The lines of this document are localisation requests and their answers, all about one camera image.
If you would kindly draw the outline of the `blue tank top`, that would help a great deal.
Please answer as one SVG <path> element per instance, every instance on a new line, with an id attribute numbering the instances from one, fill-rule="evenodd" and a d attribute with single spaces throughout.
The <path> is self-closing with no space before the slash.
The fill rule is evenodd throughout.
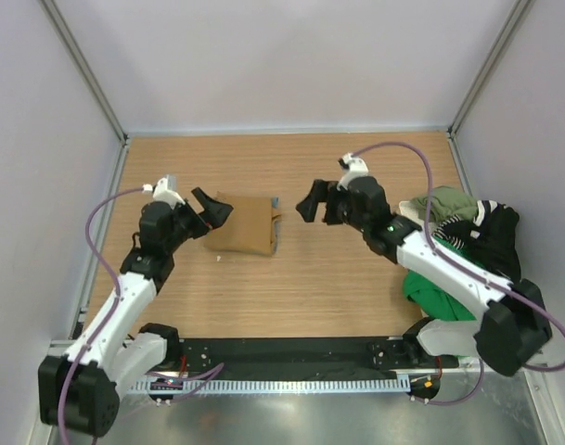
<path id="1" fill-rule="evenodd" d="M 279 210 L 279 198 L 271 198 L 271 233 L 270 233 L 270 249 L 271 254 L 274 255 L 277 251 L 278 246 L 278 226 L 281 218 L 281 212 Z"/>

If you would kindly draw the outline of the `tan garment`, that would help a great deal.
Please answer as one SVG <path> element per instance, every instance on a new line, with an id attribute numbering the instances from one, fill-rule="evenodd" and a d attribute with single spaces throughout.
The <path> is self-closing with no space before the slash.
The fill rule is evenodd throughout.
<path id="1" fill-rule="evenodd" d="M 222 227 L 206 235 L 204 247 L 214 251 L 272 256 L 271 198 L 218 192 L 216 199 L 230 204 L 234 210 Z"/>

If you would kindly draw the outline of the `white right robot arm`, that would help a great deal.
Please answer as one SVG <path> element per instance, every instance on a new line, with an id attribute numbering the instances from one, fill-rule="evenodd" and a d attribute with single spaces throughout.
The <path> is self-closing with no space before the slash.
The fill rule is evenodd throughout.
<path id="1" fill-rule="evenodd" d="M 512 376 L 552 338 L 537 285 L 512 283 L 428 241 L 419 224 L 391 210 L 375 178 L 362 176 L 347 185 L 317 179 L 296 210 L 311 223 L 320 204 L 325 224 L 351 226 L 371 251 L 422 275 L 472 314 L 470 321 L 433 318 L 424 324 L 403 344 L 411 365 L 423 367 L 438 355 L 469 356 Z"/>

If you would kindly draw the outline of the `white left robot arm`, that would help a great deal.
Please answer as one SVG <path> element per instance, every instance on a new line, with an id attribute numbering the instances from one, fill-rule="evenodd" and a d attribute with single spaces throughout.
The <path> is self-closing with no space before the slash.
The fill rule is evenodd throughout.
<path id="1" fill-rule="evenodd" d="M 123 396 L 158 366 L 173 370 L 182 359 L 178 332 L 150 328 L 125 341 L 134 321 L 158 296 L 174 268 L 174 254 L 186 241 L 222 227 L 233 207 L 192 191 L 193 207 L 169 185 L 145 184 L 137 192 L 152 199 L 140 211 L 132 247 L 120 270 L 108 268 L 113 288 L 93 321 L 59 355 L 47 355 L 37 371 L 41 421 L 58 429 L 63 443 L 75 431 L 98 440 L 114 424 Z"/>

